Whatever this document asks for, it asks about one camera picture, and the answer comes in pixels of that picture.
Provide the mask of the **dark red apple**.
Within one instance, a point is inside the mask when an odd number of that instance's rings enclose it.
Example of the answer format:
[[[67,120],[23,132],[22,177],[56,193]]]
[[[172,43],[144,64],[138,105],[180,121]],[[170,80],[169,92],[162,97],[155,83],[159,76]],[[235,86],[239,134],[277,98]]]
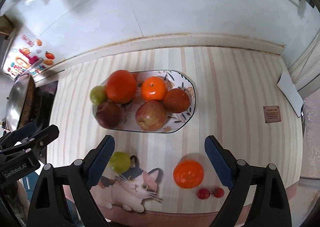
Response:
[[[121,110],[113,102],[102,102],[97,107],[96,119],[100,126],[107,129],[113,128],[121,121]]]

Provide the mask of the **small mandarin on plate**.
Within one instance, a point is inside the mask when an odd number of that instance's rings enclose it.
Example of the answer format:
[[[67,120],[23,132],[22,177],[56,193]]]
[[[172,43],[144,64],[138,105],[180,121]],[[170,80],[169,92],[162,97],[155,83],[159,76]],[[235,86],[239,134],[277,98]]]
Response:
[[[168,92],[165,81],[157,76],[147,78],[141,86],[141,96],[145,101],[162,101]]]

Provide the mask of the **right cherry tomato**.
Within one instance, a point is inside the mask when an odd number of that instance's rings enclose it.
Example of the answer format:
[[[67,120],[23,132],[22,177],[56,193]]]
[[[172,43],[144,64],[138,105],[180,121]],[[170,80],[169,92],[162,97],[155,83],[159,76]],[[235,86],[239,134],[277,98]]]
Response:
[[[225,192],[224,192],[224,190],[222,188],[217,187],[212,191],[212,195],[215,198],[222,198],[225,195]]]

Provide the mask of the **white paper sheet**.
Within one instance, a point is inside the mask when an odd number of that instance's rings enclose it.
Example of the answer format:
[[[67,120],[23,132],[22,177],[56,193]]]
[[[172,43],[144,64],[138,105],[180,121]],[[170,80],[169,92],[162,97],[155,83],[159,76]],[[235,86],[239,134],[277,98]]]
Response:
[[[303,99],[296,90],[288,72],[284,71],[281,73],[277,87],[284,94],[297,117],[300,118],[302,114]]]

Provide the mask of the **colourful wall stickers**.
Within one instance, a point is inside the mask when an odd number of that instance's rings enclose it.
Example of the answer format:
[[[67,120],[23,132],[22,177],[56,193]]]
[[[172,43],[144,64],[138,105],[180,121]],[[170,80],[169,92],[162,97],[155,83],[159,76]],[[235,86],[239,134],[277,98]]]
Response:
[[[35,64],[30,73],[36,76],[53,66],[55,61],[56,55],[46,43],[39,38],[32,39],[24,34],[18,37],[10,49],[2,71],[7,76],[15,78]]]

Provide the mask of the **steel wok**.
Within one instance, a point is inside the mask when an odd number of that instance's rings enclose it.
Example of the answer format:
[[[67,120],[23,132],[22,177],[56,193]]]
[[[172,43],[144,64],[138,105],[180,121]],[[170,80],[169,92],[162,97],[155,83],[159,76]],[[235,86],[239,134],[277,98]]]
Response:
[[[15,131],[29,123],[36,92],[31,74],[22,74],[10,91],[5,110],[5,123],[9,131]]]

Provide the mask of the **black gas stove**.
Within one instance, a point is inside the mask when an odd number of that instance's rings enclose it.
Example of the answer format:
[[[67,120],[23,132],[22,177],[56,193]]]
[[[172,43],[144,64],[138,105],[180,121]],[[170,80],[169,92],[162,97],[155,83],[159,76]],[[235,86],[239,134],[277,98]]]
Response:
[[[57,84],[58,81],[55,81],[35,87],[33,81],[29,82],[18,129],[34,122],[38,133],[49,126]]]

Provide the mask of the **striped cat table mat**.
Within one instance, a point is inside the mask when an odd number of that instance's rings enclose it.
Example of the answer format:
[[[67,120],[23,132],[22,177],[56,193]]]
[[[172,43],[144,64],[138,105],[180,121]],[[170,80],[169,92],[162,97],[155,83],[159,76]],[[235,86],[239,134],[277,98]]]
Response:
[[[176,70],[194,88],[196,109],[189,122],[174,132],[130,133],[101,128],[92,114],[90,90],[120,69]],[[196,189],[179,188],[172,177],[181,160],[198,161],[204,168],[202,187],[220,185],[204,151],[213,135],[238,159],[250,165],[278,168],[288,196],[294,196],[302,167],[303,135],[300,118],[279,90],[286,71],[283,60],[267,53],[226,48],[173,48],[123,53],[66,69],[59,78],[50,122],[60,135],[47,148],[55,167],[83,158],[110,134],[116,150],[136,155],[144,170],[161,168],[162,202],[146,200],[145,212],[104,208],[104,216],[129,226],[208,226],[223,199],[200,200]]]

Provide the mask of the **floral oval ceramic plate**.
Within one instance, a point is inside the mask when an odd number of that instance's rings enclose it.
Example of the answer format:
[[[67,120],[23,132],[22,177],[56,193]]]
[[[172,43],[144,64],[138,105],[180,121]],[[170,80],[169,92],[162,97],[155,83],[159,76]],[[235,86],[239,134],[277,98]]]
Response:
[[[121,110],[121,120],[113,127],[113,130],[125,132],[143,132],[136,122],[136,111],[145,103],[141,96],[141,87],[143,82],[150,77],[159,77],[163,79],[168,90],[180,89],[189,97],[189,107],[181,113],[167,112],[167,118],[164,126],[156,131],[156,133],[174,133],[184,127],[187,122],[193,117],[196,108],[195,89],[191,80],[179,71],[174,70],[150,70],[136,71],[133,73],[136,79],[137,91],[135,97],[128,103],[120,104],[118,107]]]

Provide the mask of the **green fruit on plate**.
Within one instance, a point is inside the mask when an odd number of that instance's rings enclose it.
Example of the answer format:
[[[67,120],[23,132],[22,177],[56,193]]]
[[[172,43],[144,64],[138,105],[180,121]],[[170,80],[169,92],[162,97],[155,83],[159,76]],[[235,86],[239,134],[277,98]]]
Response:
[[[94,105],[99,105],[100,103],[107,100],[106,87],[102,85],[97,85],[92,88],[89,98]]]

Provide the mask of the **green fruit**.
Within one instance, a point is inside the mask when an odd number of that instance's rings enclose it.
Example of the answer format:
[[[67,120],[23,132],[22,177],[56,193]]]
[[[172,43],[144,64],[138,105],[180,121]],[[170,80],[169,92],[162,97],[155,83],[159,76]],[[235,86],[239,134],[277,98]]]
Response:
[[[106,87],[102,85],[97,85],[92,88],[89,98],[94,105],[99,105],[100,103],[107,100]]]
[[[114,152],[108,162],[108,166],[116,173],[124,173],[131,167],[131,159],[124,152]]]

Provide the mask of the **large orange on plate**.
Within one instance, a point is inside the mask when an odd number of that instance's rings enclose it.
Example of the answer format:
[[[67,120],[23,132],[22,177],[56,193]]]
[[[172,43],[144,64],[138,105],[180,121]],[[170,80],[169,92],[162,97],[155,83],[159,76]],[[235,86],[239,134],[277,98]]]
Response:
[[[128,103],[133,99],[136,91],[136,79],[133,74],[127,70],[117,70],[107,79],[107,98],[114,103]]]

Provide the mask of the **orange mandarin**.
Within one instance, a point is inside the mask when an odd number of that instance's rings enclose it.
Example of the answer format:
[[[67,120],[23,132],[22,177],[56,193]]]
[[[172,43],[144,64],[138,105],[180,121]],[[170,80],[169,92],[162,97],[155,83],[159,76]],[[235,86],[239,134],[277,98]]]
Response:
[[[203,166],[195,160],[183,161],[175,167],[173,178],[180,188],[193,189],[204,179]]]

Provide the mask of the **red-yellow apple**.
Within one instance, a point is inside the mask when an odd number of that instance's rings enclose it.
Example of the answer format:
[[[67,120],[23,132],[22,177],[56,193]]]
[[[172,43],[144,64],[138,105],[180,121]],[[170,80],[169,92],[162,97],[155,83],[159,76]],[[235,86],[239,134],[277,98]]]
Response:
[[[165,125],[167,111],[161,102],[152,100],[137,109],[135,119],[142,130],[155,132]]]

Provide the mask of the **dark orange on plate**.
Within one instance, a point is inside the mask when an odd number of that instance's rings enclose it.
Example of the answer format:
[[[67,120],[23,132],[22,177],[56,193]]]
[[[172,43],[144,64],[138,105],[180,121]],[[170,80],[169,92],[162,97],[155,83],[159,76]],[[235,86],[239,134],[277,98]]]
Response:
[[[190,98],[185,91],[175,88],[166,93],[163,105],[169,113],[182,113],[188,109]]]

